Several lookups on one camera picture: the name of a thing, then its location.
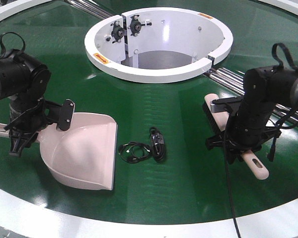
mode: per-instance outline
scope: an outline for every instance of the brush handle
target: brush handle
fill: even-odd
[[[221,112],[221,113],[212,113],[211,112],[211,102],[213,100],[219,99],[217,94],[211,93],[204,97],[204,100],[206,104],[208,105],[208,108],[210,110],[210,113],[212,114],[215,122],[217,123],[220,131],[224,131],[228,119],[228,112]],[[253,172],[255,177],[259,180],[264,180],[268,178],[269,171],[267,168],[263,165],[263,163],[257,158],[257,156],[251,151],[248,150],[241,154],[241,157],[246,162],[250,170]]]
[[[264,180],[268,178],[269,172],[263,163],[256,157],[256,155],[251,151],[245,151],[241,154],[241,157],[252,170],[253,174],[259,180]]]

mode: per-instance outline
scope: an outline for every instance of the white border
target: white border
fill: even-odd
[[[48,2],[51,0],[18,0],[0,7],[0,21],[30,7]]]
[[[159,10],[168,10],[168,11],[182,11],[188,14],[198,15],[199,12],[172,8],[172,7],[152,7],[139,9],[140,11],[159,11]],[[186,79],[193,78],[195,76],[201,75],[202,73],[208,71],[212,67],[212,61],[208,58],[202,58],[194,63],[188,64],[186,66],[171,68],[171,69],[141,69],[128,67],[116,62],[109,60],[109,63],[104,64],[94,54],[102,53],[98,50],[95,45],[95,36],[97,32],[107,25],[109,22],[115,21],[116,19],[121,18],[121,16],[112,16],[101,22],[98,22],[94,25],[85,36],[85,49],[86,54],[89,60],[100,70],[113,75],[115,77],[140,83],[170,83],[178,82]],[[215,25],[217,25],[224,36],[222,44],[209,54],[210,57],[214,58],[214,63],[222,61],[230,52],[231,45],[233,44],[233,35],[231,31],[219,20],[212,18],[209,19]]]
[[[18,0],[0,7],[0,21],[19,11],[47,1],[49,0]],[[237,222],[244,237],[296,237],[298,236],[298,198],[264,212],[239,217]],[[0,189],[0,237],[8,234],[10,234],[9,238],[236,237],[232,219],[161,226],[103,222],[41,208]]]
[[[295,15],[298,15],[298,3],[294,0],[259,0],[270,5],[287,10]]]

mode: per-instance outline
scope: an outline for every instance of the metal rod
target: metal rod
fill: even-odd
[[[66,0],[72,6],[81,9],[91,15],[94,15],[101,20],[104,20],[108,17],[113,16],[113,14],[107,12],[106,10],[102,9],[96,2],[89,1],[89,0]]]

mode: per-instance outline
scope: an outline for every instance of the metal rail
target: metal rail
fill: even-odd
[[[237,74],[227,68],[219,68],[218,70],[212,69],[209,72],[208,77],[220,85],[232,90],[238,95],[244,95],[243,76],[240,74]],[[282,117],[287,111],[289,111],[289,108],[277,104],[276,108],[274,109],[274,114]],[[291,117],[291,121],[294,122],[297,121],[297,119]]]
[[[100,5],[98,5],[96,2],[93,2],[91,0],[65,0],[65,1],[71,4],[72,6],[77,7],[78,9],[81,9],[91,15],[94,15],[100,18],[101,20],[104,20],[108,17],[113,16],[112,13],[102,9]]]

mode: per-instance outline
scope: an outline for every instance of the hole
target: hole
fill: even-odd
[[[258,167],[258,168],[262,168],[263,166],[259,163],[259,161],[257,159],[252,159],[253,163]]]
[[[138,68],[168,69],[185,66],[192,63],[192,57],[174,51],[149,51],[138,54]],[[131,66],[132,59],[126,57],[121,64]]]

